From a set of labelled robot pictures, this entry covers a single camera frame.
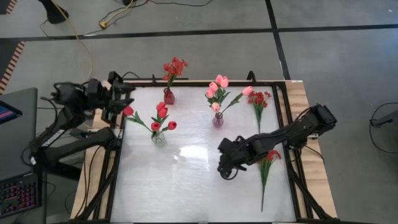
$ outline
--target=small vase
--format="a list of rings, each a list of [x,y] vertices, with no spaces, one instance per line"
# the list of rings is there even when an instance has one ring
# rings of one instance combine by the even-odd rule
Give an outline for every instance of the small vase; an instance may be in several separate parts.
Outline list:
[[[222,127],[224,124],[224,119],[223,119],[223,114],[218,112],[216,113],[216,116],[213,118],[213,126],[216,128]]]
[[[174,94],[169,88],[164,89],[164,103],[167,105],[173,105],[174,104]]]
[[[155,143],[156,146],[161,147],[164,146],[166,144],[166,138],[164,138],[164,134],[163,133],[156,133],[153,137],[152,137],[152,141]]]

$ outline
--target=black stand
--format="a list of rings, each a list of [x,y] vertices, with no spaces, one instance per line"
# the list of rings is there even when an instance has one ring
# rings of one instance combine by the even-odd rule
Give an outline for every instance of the black stand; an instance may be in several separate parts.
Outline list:
[[[39,0],[39,1],[43,4],[45,10],[47,11],[47,20],[51,24],[59,24],[66,20],[51,0]],[[69,13],[66,10],[62,9],[60,6],[59,8],[66,15],[66,17],[69,17]]]

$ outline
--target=pink tulip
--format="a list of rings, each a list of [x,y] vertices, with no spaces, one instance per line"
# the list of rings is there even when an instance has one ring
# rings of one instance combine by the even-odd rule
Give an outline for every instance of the pink tulip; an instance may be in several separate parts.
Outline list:
[[[221,87],[223,88],[227,88],[228,87],[228,78],[227,77],[223,77],[221,79],[221,83],[220,83]]]
[[[206,90],[206,97],[207,98],[213,98],[214,97],[214,91],[211,89]]]
[[[215,84],[214,82],[211,82],[211,83],[209,84],[209,87],[210,87],[211,90],[213,90],[213,92],[215,92],[215,91],[218,90],[218,85]]]
[[[217,78],[216,78],[216,82],[218,83],[218,84],[221,84],[221,80],[223,79],[223,76],[222,75],[217,75]]]
[[[245,95],[245,96],[249,96],[250,93],[251,93],[252,91],[253,91],[253,87],[248,86],[248,87],[246,87],[246,88],[243,89],[242,93],[243,93],[243,95]]]
[[[218,113],[220,112],[220,105],[218,103],[212,103],[211,109],[213,109],[214,112]]]

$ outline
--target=loose flower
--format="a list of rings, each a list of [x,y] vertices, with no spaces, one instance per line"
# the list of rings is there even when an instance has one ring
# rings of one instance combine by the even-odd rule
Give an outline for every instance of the loose flower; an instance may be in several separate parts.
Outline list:
[[[168,130],[174,130],[177,127],[177,123],[175,121],[170,121],[169,125],[167,125]]]
[[[126,116],[131,116],[134,113],[134,110],[130,106],[127,106],[123,109],[123,113]]]

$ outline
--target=red tulip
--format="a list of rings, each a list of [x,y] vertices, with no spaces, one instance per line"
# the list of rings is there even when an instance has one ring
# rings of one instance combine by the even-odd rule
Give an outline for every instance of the red tulip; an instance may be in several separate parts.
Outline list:
[[[167,126],[168,130],[174,130],[177,127],[177,124],[175,121],[170,121],[169,125]]]
[[[158,110],[157,114],[160,116],[160,118],[165,118],[167,116],[167,110],[168,108],[162,108]]]
[[[151,130],[153,130],[153,131],[158,131],[159,128],[160,128],[159,122],[153,122],[153,123],[150,125],[150,128],[151,128]]]
[[[160,102],[157,106],[156,106],[156,110],[159,112],[160,109],[165,108],[166,104],[164,102]]]
[[[130,116],[134,113],[134,110],[130,106],[127,106],[123,109],[123,113],[126,116]]]

